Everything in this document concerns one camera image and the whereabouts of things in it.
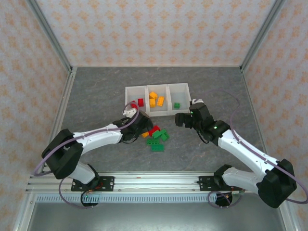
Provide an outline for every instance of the wall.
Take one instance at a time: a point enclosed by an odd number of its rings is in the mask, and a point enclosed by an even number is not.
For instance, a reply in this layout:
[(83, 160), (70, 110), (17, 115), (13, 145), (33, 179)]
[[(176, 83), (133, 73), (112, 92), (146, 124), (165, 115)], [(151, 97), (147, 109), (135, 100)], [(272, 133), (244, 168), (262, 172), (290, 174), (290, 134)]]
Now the wall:
[(67, 72), (25, 0), (0, 1), (0, 230), (11, 231)]
[[(289, 0), (245, 73), (269, 154), (308, 186), (308, 5)], [(305, 200), (302, 189), (295, 197)], [(308, 207), (296, 207), (308, 225)]]
[(240, 66), (274, 2), (38, 0), (83, 66)]

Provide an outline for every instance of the white plastic tray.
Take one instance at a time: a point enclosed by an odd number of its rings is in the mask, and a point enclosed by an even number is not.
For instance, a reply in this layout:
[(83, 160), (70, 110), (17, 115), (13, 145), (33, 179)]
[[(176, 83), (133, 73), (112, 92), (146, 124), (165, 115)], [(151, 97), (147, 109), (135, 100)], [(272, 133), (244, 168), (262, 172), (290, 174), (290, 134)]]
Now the white plastic tray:
[[(155, 92), (158, 97), (163, 96), (165, 98), (162, 107), (150, 107), (149, 93), (152, 91)], [(144, 107), (140, 109), (151, 117), (172, 116), (176, 113), (189, 113), (191, 96), (187, 83), (125, 87), (125, 105), (131, 101), (138, 103), (138, 99), (140, 98), (145, 102)], [(174, 108), (174, 103), (180, 103), (180, 108)]]

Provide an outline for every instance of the yellow lego brick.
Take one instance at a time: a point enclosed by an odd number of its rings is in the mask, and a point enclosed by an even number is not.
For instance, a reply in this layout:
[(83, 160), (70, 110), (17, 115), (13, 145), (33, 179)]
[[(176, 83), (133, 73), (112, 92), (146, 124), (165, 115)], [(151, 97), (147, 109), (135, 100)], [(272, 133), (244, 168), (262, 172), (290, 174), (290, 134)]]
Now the yellow lego brick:
[(164, 103), (164, 97), (159, 96), (157, 100), (157, 106), (163, 106), (163, 103)]
[(155, 107), (155, 99), (150, 99), (150, 107)]
[(147, 131), (147, 132), (145, 132), (145, 133), (143, 133), (141, 135), (142, 135), (142, 137), (146, 138), (149, 135), (149, 132)]
[(155, 92), (152, 91), (152, 92), (150, 93), (150, 99), (155, 99), (155, 100), (156, 100), (157, 98), (158, 98), (157, 94), (156, 94)]

